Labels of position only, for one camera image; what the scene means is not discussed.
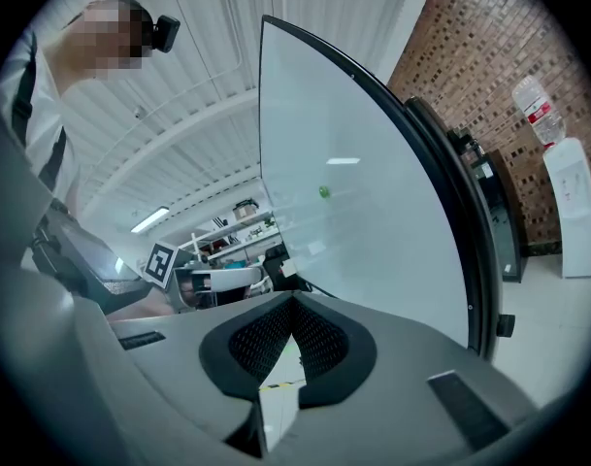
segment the water bottle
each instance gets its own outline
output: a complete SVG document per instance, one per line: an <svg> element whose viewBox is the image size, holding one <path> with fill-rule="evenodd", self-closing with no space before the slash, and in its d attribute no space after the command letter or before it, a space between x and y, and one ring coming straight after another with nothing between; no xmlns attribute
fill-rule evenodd
<svg viewBox="0 0 591 466"><path fill-rule="evenodd" d="M519 82L512 91L512 99L542 144L556 144L565 138L565 121L547 92L532 76Z"/></svg>

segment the man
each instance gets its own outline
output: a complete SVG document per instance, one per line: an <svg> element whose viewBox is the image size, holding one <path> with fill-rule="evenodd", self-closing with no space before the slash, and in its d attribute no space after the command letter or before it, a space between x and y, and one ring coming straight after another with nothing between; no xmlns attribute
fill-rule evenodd
<svg viewBox="0 0 591 466"><path fill-rule="evenodd" d="M62 126L60 98L81 81L140 67L152 30L150 14L137 1L98 0L46 45L24 33L2 68L2 115L25 145L33 171L73 216L80 165Z"/></svg>

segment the neck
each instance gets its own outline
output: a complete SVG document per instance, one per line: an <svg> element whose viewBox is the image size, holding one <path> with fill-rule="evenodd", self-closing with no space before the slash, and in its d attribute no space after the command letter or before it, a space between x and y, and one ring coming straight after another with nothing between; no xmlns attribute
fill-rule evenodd
<svg viewBox="0 0 591 466"><path fill-rule="evenodd" d="M91 78L89 71L82 67L73 54L73 46L67 33L62 33L54 42L45 45L43 55L60 96L74 84Z"/></svg>

